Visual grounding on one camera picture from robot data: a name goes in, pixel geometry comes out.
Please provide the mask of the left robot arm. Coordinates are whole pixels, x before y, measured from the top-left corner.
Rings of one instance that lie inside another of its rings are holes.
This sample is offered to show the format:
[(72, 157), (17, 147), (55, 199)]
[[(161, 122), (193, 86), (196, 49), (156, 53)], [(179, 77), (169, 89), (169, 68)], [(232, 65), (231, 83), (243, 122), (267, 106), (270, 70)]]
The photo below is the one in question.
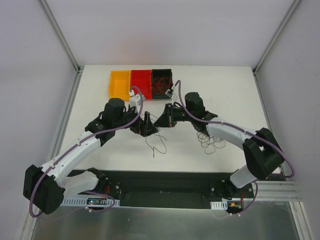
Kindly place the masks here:
[(36, 218), (33, 207), (40, 214), (49, 215), (59, 208), (63, 200), (86, 191), (96, 195), (107, 193), (106, 175), (91, 167), (76, 176), (69, 176), (86, 157), (101, 148), (116, 134), (116, 131), (130, 129), (143, 137), (158, 130), (147, 118), (141, 118), (145, 101), (143, 95), (129, 99), (129, 107), (120, 98), (111, 98), (104, 110), (92, 120), (73, 144), (52, 160), (37, 167), (31, 165), (25, 171), (23, 196), (29, 200), (29, 213)]

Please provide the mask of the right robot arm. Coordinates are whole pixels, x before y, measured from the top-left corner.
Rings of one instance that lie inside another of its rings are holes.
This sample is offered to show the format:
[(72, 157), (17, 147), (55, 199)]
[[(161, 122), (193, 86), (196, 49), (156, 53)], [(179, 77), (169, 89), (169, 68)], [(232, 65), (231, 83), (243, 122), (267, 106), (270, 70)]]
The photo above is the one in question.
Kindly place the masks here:
[(237, 197), (243, 187), (257, 180), (265, 180), (285, 160), (274, 135), (267, 128), (246, 130), (206, 110), (197, 92), (184, 97), (185, 104), (167, 103), (155, 126), (172, 128), (178, 122), (190, 122), (194, 129), (207, 137), (220, 138), (244, 152), (245, 165), (237, 169), (217, 187), (215, 192), (225, 199)]

